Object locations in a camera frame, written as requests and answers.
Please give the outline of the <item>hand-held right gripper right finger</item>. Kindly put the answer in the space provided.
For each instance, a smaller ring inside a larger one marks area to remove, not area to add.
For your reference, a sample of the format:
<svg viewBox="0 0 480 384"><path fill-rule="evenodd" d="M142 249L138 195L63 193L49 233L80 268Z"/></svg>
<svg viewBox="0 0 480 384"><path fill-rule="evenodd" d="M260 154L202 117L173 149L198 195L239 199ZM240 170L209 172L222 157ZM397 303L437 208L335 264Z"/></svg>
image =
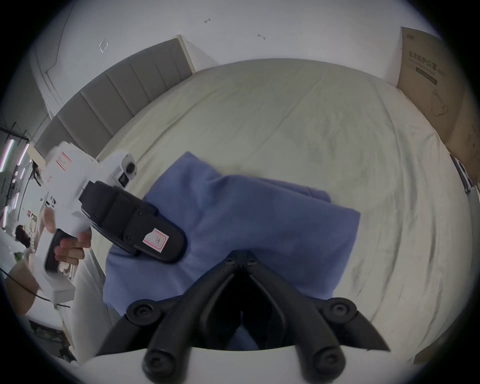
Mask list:
<svg viewBox="0 0 480 384"><path fill-rule="evenodd" d="M259 350L295 346L303 378L331 383L346 366L341 345L390 352L349 299L308 297L278 273L244 255L244 328Z"/></svg>

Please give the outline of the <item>person's left hand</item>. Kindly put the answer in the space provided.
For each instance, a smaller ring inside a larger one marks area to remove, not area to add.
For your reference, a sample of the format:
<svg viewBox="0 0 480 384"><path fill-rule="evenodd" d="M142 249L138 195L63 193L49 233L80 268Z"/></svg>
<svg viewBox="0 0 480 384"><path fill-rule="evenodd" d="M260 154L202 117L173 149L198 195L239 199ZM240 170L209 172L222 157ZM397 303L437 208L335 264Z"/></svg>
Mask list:
<svg viewBox="0 0 480 384"><path fill-rule="evenodd" d="M44 229L49 233L56 233L55 213L46 207L43 214ZM85 258L85 249L91 247L92 230L89 228L79 234L78 237L64 238L59 245L54 248L55 259L58 262L65 262L73 266L78 266L80 260Z"/></svg>

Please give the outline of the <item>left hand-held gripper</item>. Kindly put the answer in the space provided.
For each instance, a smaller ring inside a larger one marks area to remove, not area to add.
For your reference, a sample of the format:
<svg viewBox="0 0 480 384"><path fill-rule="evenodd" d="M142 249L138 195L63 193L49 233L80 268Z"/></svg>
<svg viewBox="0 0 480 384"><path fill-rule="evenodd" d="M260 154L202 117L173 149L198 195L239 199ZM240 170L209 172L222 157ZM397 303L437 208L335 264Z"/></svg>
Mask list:
<svg viewBox="0 0 480 384"><path fill-rule="evenodd" d="M41 177L56 201L56 229L42 231L34 254L34 277L51 303L68 303L75 297L75 286L59 270L54 249L62 239L78 238L93 226L80 201L88 183L125 189L136 175L137 164L125 151L98 162L74 144L62 142L48 154ZM187 237L178 225L151 203L120 189L107 189L100 197L100 233L129 255L143 253L166 264L179 262L187 250Z"/></svg>

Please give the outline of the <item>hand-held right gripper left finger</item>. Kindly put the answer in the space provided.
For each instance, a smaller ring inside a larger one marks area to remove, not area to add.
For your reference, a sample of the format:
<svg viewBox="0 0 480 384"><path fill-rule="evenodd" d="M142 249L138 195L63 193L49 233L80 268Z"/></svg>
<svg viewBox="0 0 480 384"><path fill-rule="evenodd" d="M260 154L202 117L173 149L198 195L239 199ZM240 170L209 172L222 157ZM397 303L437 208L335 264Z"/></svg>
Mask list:
<svg viewBox="0 0 480 384"><path fill-rule="evenodd" d="M243 254L230 254L200 277L183 295L160 301L141 299L109 332L97 356L115 355L146 347L141 368L155 384L183 380L192 346L226 350L242 323L233 298Z"/></svg>

